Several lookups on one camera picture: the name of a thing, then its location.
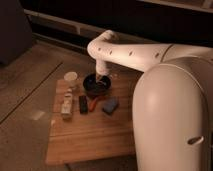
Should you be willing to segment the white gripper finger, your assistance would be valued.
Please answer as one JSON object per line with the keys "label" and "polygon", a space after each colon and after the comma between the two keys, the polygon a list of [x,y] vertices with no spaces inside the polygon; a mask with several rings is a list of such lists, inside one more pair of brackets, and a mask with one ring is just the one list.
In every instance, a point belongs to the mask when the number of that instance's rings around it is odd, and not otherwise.
{"label": "white gripper finger", "polygon": [[97,76],[97,83],[101,82],[102,77],[103,77],[103,76],[101,76],[101,75],[98,75],[98,76]]}

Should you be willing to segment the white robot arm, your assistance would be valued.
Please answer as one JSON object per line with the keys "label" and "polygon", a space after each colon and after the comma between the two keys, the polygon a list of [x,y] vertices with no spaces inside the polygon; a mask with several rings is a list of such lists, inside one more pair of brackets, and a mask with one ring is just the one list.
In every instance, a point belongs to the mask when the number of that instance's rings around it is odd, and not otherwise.
{"label": "white robot arm", "polygon": [[142,73],[132,102],[138,171],[213,171],[213,48],[120,44],[107,30],[87,51],[100,76],[109,62]]}

